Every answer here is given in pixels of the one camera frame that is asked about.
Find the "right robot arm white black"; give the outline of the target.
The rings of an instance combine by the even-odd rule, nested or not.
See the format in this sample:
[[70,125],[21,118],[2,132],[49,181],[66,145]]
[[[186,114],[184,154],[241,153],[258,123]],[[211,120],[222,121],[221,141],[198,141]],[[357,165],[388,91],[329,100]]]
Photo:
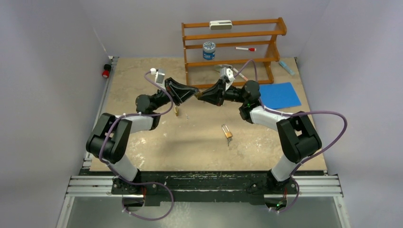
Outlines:
[[322,147],[318,133],[304,112],[277,113],[265,108],[260,101],[260,86],[254,80],[247,81],[242,88],[236,88],[232,85],[226,87],[225,81],[220,79],[196,97],[216,106],[221,106],[224,101],[239,102],[240,116],[244,121],[277,131],[283,155],[268,173],[267,188],[272,193],[283,190],[285,181],[297,165]]

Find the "long shackle brass padlock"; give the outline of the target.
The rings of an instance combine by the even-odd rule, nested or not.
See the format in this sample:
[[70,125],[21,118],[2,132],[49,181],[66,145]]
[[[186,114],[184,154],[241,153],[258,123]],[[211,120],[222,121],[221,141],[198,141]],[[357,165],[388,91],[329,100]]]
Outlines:
[[222,130],[223,130],[223,132],[224,132],[224,134],[225,134],[226,139],[229,138],[229,137],[233,137],[231,131],[229,130],[229,128],[227,127],[226,124],[223,124],[223,125],[221,126],[221,128],[222,128]]

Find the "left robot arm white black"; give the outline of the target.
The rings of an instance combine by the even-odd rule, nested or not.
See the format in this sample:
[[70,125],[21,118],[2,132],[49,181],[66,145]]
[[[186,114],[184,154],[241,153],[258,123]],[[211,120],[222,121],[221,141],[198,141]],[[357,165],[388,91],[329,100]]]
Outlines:
[[155,94],[136,98],[136,113],[101,114],[86,142],[86,151],[124,180],[123,188],[129,194],[137,194],[142,187],[141,180],[136,178],[139,169],[125,154],[130,134],[155,129],[161,117],[161,113],[156,112],[158,108],[166,104],[173,108],[198,92],[196,87],[180,84],[171,77],[166,79]]

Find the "large brass padlock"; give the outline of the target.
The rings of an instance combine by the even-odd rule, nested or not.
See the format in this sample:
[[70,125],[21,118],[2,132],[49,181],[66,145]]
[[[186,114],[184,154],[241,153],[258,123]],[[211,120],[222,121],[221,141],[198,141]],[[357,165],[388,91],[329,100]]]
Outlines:
[[179,108],[177,106],[175,106],[174,108],[174,112],[175,112],[175,116],[179,116]]

